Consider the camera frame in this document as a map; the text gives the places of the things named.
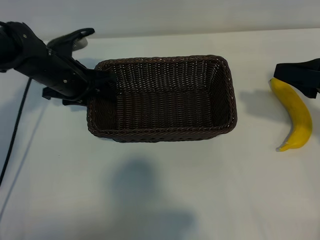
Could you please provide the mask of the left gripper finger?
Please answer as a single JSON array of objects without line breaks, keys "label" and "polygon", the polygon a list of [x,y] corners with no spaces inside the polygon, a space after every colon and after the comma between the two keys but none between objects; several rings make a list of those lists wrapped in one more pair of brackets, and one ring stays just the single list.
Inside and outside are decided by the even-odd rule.
[{"label": "left gripper finger", "polygon": [[110,70],[90,70],[90,88],[88,97],[102,98],[110,102],[116,102],[116,75]]}]

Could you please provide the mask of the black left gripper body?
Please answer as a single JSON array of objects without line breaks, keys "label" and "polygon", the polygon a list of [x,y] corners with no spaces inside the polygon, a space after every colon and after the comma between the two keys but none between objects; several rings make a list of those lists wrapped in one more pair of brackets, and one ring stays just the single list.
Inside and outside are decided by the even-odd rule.
[{"label": "black left gripper body", "polygon": [[74,49],[84,48],[92,29],[80,29],[45,44],[34,33],[23,40],[22,62],[14,69],[43,84],[42,96],[61,99],[64,105],[87,103],[90,69],[73,59]]}]

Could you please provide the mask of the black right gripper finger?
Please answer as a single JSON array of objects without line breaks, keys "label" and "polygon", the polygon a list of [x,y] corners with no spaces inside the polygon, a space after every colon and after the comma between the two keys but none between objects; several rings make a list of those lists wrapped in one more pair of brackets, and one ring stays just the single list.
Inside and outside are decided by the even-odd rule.
[{"label": "black right gripper finger", "polygon": [[315,99],[320,92],[320,59],[278,63],[273,77],[295,87],[307,98]]}]

